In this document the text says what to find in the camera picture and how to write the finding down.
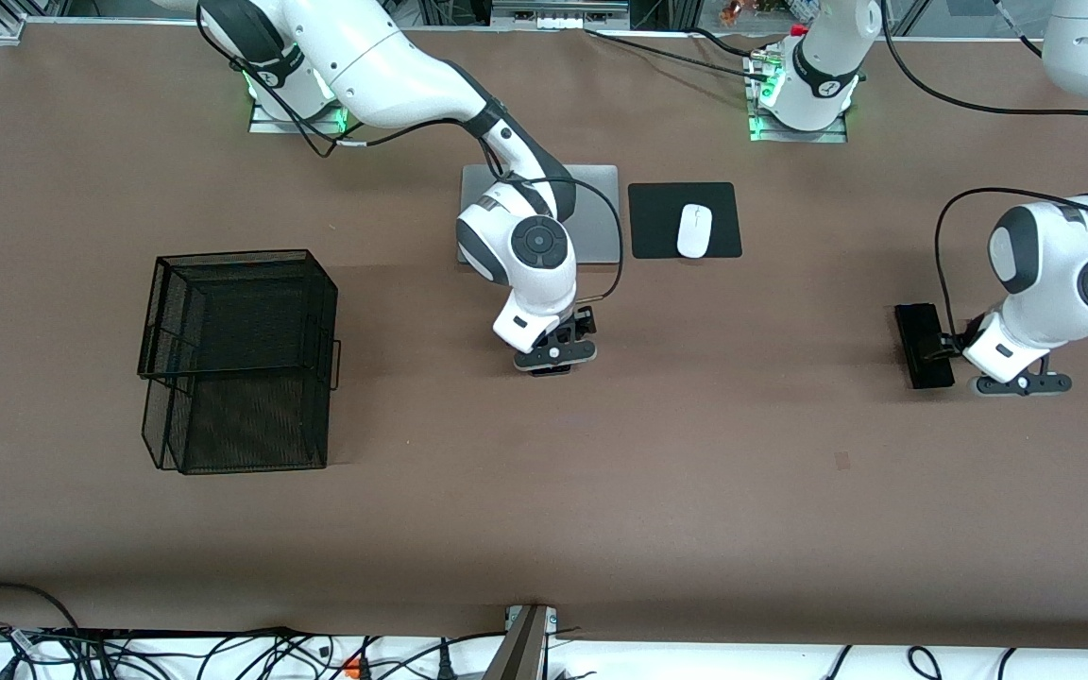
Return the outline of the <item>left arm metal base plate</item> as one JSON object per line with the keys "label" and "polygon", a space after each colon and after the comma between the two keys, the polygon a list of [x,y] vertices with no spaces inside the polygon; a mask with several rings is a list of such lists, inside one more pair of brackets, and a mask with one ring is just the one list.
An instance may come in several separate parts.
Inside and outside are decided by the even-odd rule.
{"label": "left arm metal base plate", "polygon": [[[780,53],[772,48],[752,50],[742,58],[742,66],[750,74],[765,75],[768,81],[781,77]],[[774,116],[772,111],[761,106],[761,96],[772,90],[772,86],[747,78],[744,85],[747,102],[747,121],[752,143],[802,143],[802,144],[845,144],[845,112],[825,129],[795,129]]]}

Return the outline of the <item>white computer mouse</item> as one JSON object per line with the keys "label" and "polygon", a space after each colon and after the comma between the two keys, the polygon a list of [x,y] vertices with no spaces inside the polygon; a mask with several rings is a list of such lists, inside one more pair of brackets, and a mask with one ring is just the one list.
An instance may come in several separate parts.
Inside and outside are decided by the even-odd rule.
{"label": "white computer mouse", "polygon": [[713,212],[704,205],[684,205],[679,215],[676,248],[684,259],[701,259],[709,251]]}

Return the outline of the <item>black mouse pad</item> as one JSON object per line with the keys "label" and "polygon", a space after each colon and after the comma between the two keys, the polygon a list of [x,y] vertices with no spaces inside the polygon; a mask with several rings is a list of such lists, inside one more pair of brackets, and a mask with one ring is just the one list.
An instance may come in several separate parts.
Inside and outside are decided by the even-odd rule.
{"label": "black mouse pad", "polygon": [[632,182],[629,214],[632,255],[640,260],[679,259],[682,211],[707,208],[709,228],[705,258],[742,257],[737,194],[731,182]]}

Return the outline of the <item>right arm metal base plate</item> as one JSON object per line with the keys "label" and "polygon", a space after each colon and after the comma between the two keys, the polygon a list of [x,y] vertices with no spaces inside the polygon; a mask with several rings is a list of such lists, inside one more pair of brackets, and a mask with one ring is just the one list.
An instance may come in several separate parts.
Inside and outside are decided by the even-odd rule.
{"label": "right arm metal base plate", "polygon": [[[267,95],[255,98],[254,92],[250,94],[251,113],[248,128],[251,133],[298,134],[297,122],[273,116],[271,110],[263,106],[263,103],[269,104],[276,112],[284,113],[275,99]],[[301,125],[306,132],[319,129],[323,134],[336,135],[347,129],[354,121],[349,111],[342,108],[336,99],[327,100],[321,98],[320,94],[290,96],[286,102],[293,106],[294,111],[302,113]]]}

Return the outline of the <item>long black smartphone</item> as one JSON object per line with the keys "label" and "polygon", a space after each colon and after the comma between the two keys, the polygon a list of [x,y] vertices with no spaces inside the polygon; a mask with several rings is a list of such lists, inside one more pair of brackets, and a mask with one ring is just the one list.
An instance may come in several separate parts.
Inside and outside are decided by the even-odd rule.
{"label": "long black smartphone", "polygon": [[912,390],[943,390],[955,384],[949,362],[923,363],[923,339],[953,336],[942,331],[934,304],[902,304],[893,307],[899,343],[906,362]]}

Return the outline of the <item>black mesh two-tier tray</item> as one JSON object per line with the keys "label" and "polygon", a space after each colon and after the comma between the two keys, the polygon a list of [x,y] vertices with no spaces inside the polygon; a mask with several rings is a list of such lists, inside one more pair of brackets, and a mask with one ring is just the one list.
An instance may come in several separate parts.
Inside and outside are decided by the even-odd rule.
{"label": "black mesh two-tier tray", "polygon": [[157,258],[137,364],[154,468],[327,465],[337,302],[337,285],[305,249]]}

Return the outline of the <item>white power strip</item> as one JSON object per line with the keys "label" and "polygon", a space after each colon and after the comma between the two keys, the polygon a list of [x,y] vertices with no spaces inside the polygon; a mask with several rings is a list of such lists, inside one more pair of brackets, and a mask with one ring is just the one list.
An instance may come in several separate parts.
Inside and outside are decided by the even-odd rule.
{"label": "white power strip", "polygon": [[630,30],[629,0],[489,0],[489,25],[514,30]]}

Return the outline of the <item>grey closed laptop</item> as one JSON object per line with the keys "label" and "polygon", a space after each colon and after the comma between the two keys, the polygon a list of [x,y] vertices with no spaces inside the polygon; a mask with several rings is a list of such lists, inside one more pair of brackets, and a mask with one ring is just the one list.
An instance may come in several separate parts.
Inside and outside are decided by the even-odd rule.
{"label": "grey closed laptop", "polygon": [[[565,168],[574,180],[595,186],[610,199],[611,208],[621,215],[621,174],[618,166],[566,164]],[[459,208],[463,210],[474,202],[493,182],[495,177],[487,166],[463,166],[459,184]],[[616,220],[610,215],[609,208],[586,188],[574,189],[574,212],[566,220],[565,225],[574,243],[574,254],[580,265],[614,265],[621,259],[621,238]]]}

